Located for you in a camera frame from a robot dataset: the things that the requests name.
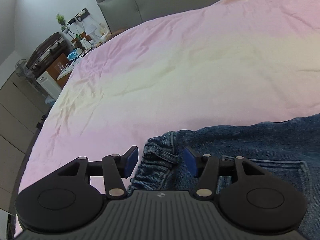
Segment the jeans pocket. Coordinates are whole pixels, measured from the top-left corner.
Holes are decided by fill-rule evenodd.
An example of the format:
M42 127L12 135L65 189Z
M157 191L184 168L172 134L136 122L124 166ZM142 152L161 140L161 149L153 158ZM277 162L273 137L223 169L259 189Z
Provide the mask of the jeans pocket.
M222 159L233 160L233 157L224 155ZM261 166L263 169L270 171L273 175L292 184L298 191L302 192L308 201L308 208L304 216L299 232L303 235L307 234L307 227L311 219L311 211L313 209L313 188L309 167L305 161L269 161L249 159ZM217 194L231 184L231 177L220 177L217 184Z

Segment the blue denim jeans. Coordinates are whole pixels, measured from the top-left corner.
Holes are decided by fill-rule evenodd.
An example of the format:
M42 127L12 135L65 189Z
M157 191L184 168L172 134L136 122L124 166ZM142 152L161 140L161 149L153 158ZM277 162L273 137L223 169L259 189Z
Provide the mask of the blue denim jeans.
M147 141L143 157L128 191L192 190L194 179L183 161L183 149L222 159L245 156L293 184L307 201L299 227L308 239L320 237L320 114L290 121L251 126L214 126L198 131L168 132ZM217 193L231 183L220 177Z

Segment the pink bed sheet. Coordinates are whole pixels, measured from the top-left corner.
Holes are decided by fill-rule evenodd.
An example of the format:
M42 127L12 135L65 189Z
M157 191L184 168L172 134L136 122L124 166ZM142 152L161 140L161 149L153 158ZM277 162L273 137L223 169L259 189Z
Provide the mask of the pink bed sheet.
M319 29L320 0L231 0L127 30L74 69L20 191L78 156L141 157L169 130L320 113Z

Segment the beige wardrobe door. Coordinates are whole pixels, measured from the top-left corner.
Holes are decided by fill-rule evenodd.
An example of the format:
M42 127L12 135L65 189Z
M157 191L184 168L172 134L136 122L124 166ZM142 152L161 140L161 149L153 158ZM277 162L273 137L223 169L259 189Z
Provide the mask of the beige wardrobe door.
M11 193L24 154L0 136L0 208L9 211Z
M21 152L26 153L33 133L0 103L0 136Z
M0 89L0 104L31 132L36 132L36 125L43 113L10 79Z
M46 114L49 111L50 106L44 102L45 98L26 80L19 78L15 73L11 75L10 80L42 113Z

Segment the wooden panel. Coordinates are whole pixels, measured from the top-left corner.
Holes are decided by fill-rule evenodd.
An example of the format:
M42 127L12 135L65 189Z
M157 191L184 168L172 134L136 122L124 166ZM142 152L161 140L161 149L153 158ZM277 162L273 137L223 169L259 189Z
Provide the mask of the wooden panel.
M42 96L43 92L38 92L31 84L19 78L15 73L10 77L13 84L15 84L18 89L23 93L43 114L47 113L50 106L46 104L45 97Z
M68 73L67 75L65 75L64 77L62 77L59 80L57 80L57 83L61 88L63 88L66 85L66 83L69 80L69 77L70 77L71 73L72 73L72 71L70 73Z
M17 149L26 152L33 133L0 104L0 135Z
M0 136L0 188L12 193L24 154Z
M0 103L31 132L36 132L36 125L41 121L43 113L20 92L10 79L0 90Z
M55 68L59 62L65 66L69 63L69 60L67 59L67 56L62 53L46 70L54 80L57 80L57 77L60 75L60 72Z
M0 208L9 212L11 193L0 188Z

